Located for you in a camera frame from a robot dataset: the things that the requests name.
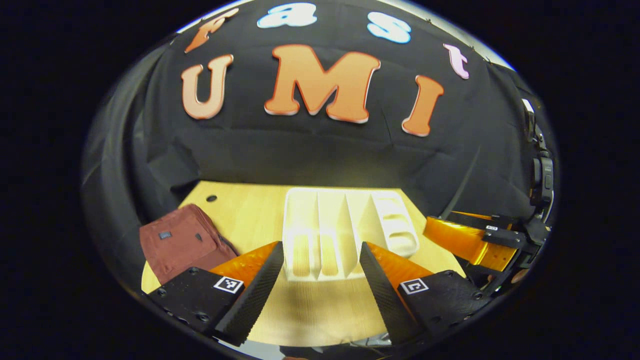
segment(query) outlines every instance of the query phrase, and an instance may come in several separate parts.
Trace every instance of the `blue letter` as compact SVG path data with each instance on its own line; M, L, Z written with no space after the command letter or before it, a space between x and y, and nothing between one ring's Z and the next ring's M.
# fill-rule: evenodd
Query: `blue letter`
M277 28L283 25L307 26L316 22L316 6L310 3L293 3L276 6L268 15L258 20L258 28Z
M373 24L367 25L367 29L373 35L398 44L406 44L411 40L411 27L406 22L378 12L369 13L368 18Z

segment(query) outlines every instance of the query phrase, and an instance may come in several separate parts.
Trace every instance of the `wooden table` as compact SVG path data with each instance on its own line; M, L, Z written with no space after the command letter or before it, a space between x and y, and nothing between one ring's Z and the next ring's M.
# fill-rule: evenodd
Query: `wooden table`
M293 187L200 181L180 206L192 203L199 206L212 218L220 233L244 254L282 240L285 195ZM386 190L396 191L402 197L419 237L420 249L409 260L432 272L454 270L466 277L448 250L421 235L426 218L404 192ZM207 202L210 195L218 198ZM142 290L150 293L159 286L145 263ZM356 341L386 331L366 279L288 282L283 266L248 339L282 346L318 347Z

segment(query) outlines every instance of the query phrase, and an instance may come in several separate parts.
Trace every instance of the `white plastic tray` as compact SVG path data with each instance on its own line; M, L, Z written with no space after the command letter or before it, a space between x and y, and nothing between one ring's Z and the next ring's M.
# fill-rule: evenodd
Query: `white plastic tray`
M390 190L292 188L282 228L289 281L363 277L363 241L406 258L420 248L400 195Z

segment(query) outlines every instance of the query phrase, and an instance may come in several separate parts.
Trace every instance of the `red cloth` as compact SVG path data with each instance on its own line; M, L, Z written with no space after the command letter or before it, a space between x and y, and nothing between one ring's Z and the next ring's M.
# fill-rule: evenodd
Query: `red cloth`
M192 266L210 270L236 257L211 218L195 204L140 227L140 245L161 284Z

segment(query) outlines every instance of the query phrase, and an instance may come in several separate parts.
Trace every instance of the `orange letter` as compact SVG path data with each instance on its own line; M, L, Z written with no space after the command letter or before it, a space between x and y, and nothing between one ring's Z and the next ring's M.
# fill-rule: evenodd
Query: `orange letter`
M434 79L422 75L416 76L415 82L418 84L418 96L415 98L411 115L402 121L402 130L411 135L427 136L431 129L429 121L433 108L438 96L444 94L444 88Z
M194 119L211 119L220 112L225 100L225 74L233 61L233 55L223 55L209 62L211 92L207 102L198 101L198 75L202 72L202 65L192 66L182 72L182 105L189 116Z
M307 45L283 45L273 49L280 60L273 98L264 103L272 115L294 115L300 104L293 99L296 84L307 111L317 114L337 89L335 100L326 107L331 119L362 124L369 120L365 109L371 75L380 69L380 60L350 52L324 71L316 53Z
M191 41L189 46L187 46L187 48L184 50L184 53L186 54L191 50L195 49L196 47L206 43L207 40L209 39L209 34L215 33L216 30L220 29L220 26L222 26L222 24L225 23L225 19L227 17L231 17L235 15L237 12L238 12L237 8L233 10L229 10L226 13L220 15L219 17L213 19L212 21L207 22L203 26L200 26L200 29L198 29L198 33L196 34L195 37L193 37L193 40Z

